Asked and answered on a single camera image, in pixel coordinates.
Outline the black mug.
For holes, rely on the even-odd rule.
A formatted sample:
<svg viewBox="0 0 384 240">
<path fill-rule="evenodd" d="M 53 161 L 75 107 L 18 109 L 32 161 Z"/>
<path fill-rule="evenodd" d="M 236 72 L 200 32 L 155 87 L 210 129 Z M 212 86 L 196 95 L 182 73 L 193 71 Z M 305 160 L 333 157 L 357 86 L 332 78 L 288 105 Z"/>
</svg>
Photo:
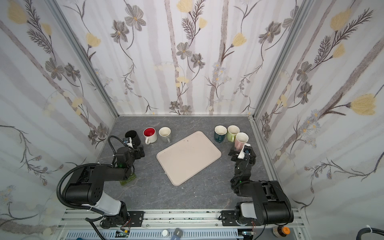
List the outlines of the black mug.
<svg viewBox="0 0 384 240">
<path fill-rule="evenodd" d="M 140 137 L 138 133 L 134 130 L 126 132 L 125 139 L 129 141 L 129 145 L 132 145 L 134 149 L 137 149 L 141 145 Z"/>
</svg>

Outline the pink mug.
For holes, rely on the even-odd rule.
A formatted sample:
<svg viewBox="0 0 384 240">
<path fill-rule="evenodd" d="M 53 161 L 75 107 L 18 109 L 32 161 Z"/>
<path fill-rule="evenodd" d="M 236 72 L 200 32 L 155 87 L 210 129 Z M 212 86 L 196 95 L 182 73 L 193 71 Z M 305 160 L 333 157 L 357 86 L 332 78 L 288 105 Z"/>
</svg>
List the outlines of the pink mug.
<svg viewBox="0 0 384 240">
<path fill-rule="evenodd" d="M 235 137 L 235 150 L 236 151 L 240 151 L 243 146 L 248 142 L 249 140 L 249 136 L 246 134 L 246 133 L 238 133 L 236 134 L 236 137 Z"/>
</svg>

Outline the white mug red inside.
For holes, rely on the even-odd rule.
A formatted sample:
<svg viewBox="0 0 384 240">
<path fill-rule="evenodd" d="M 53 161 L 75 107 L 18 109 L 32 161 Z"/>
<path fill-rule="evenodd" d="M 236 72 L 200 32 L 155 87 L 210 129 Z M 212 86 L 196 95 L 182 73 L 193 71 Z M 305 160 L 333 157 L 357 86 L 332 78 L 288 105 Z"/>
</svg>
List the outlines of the white mug red inside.
<svg viewBox="0 0 384 240">
<path fill-rule="evenodd" d="M 153 144 L 158 139 L 156 129 L 152 128 L 152 127 L 146 128 L 143 131 L 143 135 L 145 137 L 145 144 L 146 145 Z"/>
</svg>

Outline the light green mug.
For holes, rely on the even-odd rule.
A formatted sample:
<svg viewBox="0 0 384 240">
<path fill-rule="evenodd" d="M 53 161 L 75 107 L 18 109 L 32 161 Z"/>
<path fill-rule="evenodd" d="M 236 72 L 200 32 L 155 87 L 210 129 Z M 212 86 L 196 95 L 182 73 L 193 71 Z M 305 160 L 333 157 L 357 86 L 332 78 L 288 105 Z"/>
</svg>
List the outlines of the light green mug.
<svg viewBox="0 0 384 240">
<path fill-rule="evenodd" d="M 227 140 L 229 142 L 234 142 L 236 139 L 236 135 L 240 132 L 240 128 L 235 125 L 231 125 L 227 128 Z"/>
</svg>

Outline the dark green mug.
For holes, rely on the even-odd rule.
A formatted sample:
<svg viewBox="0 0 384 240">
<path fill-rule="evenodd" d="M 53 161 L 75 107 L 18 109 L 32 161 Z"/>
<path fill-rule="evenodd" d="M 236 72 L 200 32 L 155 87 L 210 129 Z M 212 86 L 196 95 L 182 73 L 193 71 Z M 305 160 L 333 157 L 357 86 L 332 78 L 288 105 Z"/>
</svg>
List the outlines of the dark green mug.
<svg viewBox="0 0 384 240">
<path fill-rule="evenodd" d="M 226 138 L 227 132 L 228 132 L 228 130 L 227 130 L 226 127 L 224 127 L 222 125 L 216 126 L 215 127 L 215 132 L 214 132 L 214 140 L 215 140 L 215 142 L 222 143 L 225 140 L 225 138 Z"/>
</svg>

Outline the grey mug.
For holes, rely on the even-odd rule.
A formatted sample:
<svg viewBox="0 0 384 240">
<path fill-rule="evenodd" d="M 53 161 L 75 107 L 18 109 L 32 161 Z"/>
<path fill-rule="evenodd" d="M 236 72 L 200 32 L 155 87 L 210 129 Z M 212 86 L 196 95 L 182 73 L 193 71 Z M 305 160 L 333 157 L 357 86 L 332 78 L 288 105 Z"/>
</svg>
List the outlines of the grey mug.
<svg viewBox="0 0 384 240">
<path fill-rule="evenodd" d="M 172 133 L 172 131 L 168 127 L 162 127 L 159 130 L 159 136 L 160 136 L 161 140 L 167 144 L 169 144 L 171 142 L 171 133 Z"/>
</svg>

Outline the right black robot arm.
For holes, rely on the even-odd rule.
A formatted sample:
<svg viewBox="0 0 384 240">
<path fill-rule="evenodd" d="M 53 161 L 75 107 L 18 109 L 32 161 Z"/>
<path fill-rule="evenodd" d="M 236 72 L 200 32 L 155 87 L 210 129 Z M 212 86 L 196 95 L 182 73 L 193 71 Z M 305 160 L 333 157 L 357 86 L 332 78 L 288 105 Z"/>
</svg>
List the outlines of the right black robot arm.
<svg viewBox="0 0 384 240">
<path fill-rule="evenodd" d="M 294 220 L 291 203 L 278 181 L 252 181 L 251 170 L 256 154 L 251 146 L 241 150 L 232 147 L 229 156 L 235 162 L 231 189 L 239 197 L 251 198 L 239 202 L 235 209 L 221 211 L 218 220 L 224 227 L 286 225 Z"/>
</svg>

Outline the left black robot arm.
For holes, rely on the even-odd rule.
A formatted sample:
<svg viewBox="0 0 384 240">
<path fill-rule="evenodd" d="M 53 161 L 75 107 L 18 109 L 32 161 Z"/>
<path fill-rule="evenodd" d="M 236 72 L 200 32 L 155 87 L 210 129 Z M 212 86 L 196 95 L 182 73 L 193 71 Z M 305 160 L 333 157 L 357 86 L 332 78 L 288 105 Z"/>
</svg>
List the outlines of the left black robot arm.
<svg viewBox="0 0 384 240">
<path fill-rule="evenodd" d="M 112 149 L 111 164 L 78 165 L 60 179 L 56 191 L 58 200 L 64 206 L 100 214 L 97 220 L 104 229 L 128 226 L 133 218 L 124 202 L 105 193 L 105 182 L 118 181 L 125 185 L 134 180 L 134 162 L 145 156 L 144 147 L 135 131 L 127 132 L 118 141 L 123 146 Z"/>
</svg>

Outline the green square block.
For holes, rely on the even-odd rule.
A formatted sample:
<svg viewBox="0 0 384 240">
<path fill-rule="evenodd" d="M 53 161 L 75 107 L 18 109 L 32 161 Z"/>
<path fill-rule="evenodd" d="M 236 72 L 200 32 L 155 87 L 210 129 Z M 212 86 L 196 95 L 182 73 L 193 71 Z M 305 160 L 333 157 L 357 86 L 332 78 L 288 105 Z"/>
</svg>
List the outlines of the green square block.
<svg viewBox="0 0 384 240">
<path fill-rule="evenodd" d="M 131 174 L 126 180 L 120 181 L 121 186 L 124 186 L 137 178 L 136 174 Z"/>
</svg>

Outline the beige plastic tray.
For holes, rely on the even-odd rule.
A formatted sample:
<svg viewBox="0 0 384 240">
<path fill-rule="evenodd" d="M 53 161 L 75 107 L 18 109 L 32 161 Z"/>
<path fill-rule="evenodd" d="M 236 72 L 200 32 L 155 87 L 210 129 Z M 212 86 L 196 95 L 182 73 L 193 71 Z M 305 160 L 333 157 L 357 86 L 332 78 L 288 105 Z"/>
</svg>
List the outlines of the beige plastic tray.
<svg viewBox="0 0 384 240">
<path fill-rule="evenodd" d="M 208 167 L 222 156 L 201 131 L 197 131 L 157 154 L 157 160 L 174 186 Z"/>
</svg>

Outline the orange capped roll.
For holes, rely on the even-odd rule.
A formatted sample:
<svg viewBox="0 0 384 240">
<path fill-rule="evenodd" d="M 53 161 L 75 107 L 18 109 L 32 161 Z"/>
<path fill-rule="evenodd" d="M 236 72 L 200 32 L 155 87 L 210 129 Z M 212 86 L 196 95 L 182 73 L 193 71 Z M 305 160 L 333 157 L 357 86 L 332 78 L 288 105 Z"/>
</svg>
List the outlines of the orange capped roll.
<svg viewBox="0 0 384 240">
<path fill-rule="evenodd" d="M 285 238 L 291 234 L 291 230 L 285 226 L 277 226 L 273 228 L 273 235 L 277 238 Z"/>
</svg>

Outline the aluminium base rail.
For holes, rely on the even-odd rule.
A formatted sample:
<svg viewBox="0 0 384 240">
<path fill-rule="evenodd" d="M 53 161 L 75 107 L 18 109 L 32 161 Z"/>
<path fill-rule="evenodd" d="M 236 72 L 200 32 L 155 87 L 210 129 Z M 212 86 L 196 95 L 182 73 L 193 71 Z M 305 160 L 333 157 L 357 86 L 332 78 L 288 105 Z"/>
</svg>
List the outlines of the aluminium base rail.
<svg viewBox="0 0 384 240">
<path fill-rule="evenodd" d="M 276 225 L 257 225 L 257 221 L 238 221 L 233 210 L 133 210 L 125 227 L 103 229 L 99 233 L 86 222 L 97 214 L 66 210 L 54 240 L 275 240 Z"/>
</svg>

